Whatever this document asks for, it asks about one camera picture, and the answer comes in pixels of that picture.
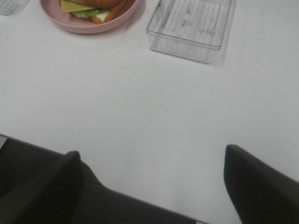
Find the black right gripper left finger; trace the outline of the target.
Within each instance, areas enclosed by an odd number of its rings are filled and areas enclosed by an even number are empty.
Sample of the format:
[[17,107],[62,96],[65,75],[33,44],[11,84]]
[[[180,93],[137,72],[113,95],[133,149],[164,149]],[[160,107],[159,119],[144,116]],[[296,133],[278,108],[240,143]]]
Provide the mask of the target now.
[[69,224],[82,188],[80,155],[68,152],[0,200],[0,222]]

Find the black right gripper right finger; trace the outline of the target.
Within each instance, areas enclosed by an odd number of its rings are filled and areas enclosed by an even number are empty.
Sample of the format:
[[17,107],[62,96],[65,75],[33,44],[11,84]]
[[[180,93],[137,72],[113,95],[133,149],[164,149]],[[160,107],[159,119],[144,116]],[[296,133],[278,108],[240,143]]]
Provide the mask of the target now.
[[227,145],[224,183],[243,224],[297,224],[299,183],[237,145]]

